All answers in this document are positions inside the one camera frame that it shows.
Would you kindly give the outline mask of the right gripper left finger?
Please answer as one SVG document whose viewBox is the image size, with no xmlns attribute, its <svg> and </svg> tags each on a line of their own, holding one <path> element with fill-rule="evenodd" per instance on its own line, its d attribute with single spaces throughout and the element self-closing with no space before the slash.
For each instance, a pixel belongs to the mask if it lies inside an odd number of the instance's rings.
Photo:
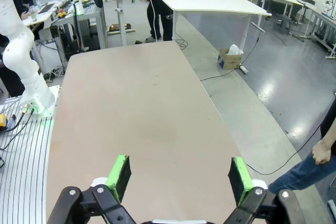
<svg viewBox="0 0 336 224">
<path fill-rule="evenodd" d="M 85 191 L 75 186 L 65 187 L 47 222 L 88 223 L 92 217 L 102 217 L 105 223 L 135 223 L 121 205 L 130 177 L 129 156 L 120 154 L 105 182 Z"/>
</svg>

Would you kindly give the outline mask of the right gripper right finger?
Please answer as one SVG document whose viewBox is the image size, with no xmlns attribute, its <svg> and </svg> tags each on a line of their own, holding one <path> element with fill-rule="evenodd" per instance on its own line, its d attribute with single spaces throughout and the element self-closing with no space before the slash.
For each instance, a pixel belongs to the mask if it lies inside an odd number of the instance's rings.
<svg viewBox="0 0 336 224">
<path fill-rule="evenodd" d="M 263 219 L 266 223 L 305 223 L 297 197 L 290 190 L 274 194 L 254 185 L 242 157 L 233 157 L 228 173 L 236 208 L 225 223 L 252 223 Z"/>
</svg>

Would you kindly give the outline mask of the person's left hand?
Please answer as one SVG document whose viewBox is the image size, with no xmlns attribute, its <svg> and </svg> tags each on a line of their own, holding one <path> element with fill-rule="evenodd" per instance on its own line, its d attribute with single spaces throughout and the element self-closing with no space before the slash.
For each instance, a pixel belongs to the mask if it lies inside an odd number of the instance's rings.
<svg viewBox="0 0 336 224">
<path fill-rule="evenodd" d="M 316 165 L 325 164 L 330 160 L 332 145 L 332 141 L 322 139 L 312 148 L 312 155 Z"/>
</svg>

